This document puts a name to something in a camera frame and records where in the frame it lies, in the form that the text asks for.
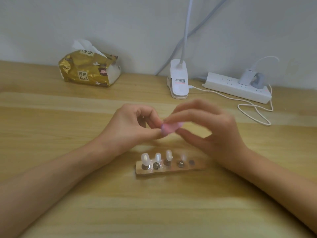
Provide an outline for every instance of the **pink nail tip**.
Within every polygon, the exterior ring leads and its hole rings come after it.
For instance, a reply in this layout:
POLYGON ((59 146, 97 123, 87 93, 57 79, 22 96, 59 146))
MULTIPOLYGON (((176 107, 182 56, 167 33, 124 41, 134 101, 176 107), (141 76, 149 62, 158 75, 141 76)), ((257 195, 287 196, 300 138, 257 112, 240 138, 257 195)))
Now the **pink nail tip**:
POLYGON ((178 122, 178 123, 164 123, 162 124, 162 133, 164 135, 169 135, 173 132, 175 132, 176 130, 178 130, 180 127, 182 127, 182 125, 184 124, 184 122, 178 122))

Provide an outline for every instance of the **hand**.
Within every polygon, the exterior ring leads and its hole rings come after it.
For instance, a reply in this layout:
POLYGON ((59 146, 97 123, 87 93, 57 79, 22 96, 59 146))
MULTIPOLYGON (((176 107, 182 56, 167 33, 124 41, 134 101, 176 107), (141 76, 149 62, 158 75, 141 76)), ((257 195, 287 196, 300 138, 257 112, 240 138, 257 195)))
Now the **hand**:
POLYGON ((186 129, 176 131, 187 143, 213 157, 223 167, 238 173, 245 165, 248 148, 244 144, 234 116, 202 99, 178 105, 164 123, 191 121, 209 129, 212 134, 201 138, 186 129))
POLYGON ((111 153, 114 158, 138 144, 162 138, 162 124, 154 108, 124 104, 92 143, 105 150, 107 156, 111 153))

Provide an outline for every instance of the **white power strip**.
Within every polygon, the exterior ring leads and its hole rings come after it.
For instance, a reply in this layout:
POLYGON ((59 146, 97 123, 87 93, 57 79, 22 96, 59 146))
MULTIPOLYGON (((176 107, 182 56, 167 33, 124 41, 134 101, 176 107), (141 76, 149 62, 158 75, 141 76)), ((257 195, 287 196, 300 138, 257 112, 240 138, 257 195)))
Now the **white power strip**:
POLYGON ((271 100, 272 95, 266 86, 263 89, 258 89, 251 85, 239 84, 238 81, 236 78, 209 72, 203 87, 263 104, 271 100))

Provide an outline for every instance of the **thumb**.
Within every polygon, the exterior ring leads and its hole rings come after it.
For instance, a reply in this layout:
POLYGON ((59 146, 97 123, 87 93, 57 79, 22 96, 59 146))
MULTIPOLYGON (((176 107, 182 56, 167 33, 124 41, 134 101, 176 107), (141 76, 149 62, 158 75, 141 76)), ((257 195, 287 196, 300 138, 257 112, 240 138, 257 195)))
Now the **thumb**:
POLYGON ((161 139, 164 135, 160 128, 144 128, 142 131, 143 141, 150 141, 155 139, 161 139))
POLYGON ((200 136, 194 135, 184 128, 179 128, 175 133, 181 136, 188 144, 191 144, 202 151, 205 151, 206 147, 208 147, 208 141, 200 136))

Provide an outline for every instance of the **left hand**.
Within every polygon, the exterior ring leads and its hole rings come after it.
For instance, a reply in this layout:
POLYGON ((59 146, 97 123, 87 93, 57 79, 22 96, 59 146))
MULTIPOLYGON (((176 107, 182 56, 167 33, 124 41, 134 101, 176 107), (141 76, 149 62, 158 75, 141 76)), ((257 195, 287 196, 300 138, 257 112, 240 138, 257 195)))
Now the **left hand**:
POLYGON ((162 124, 163 121, 154 108, 124 104, 117 109, 108 125, 92 143, 105 150, 104 156, 111 155, 114 158, 138 144, 162 138, 162 124))

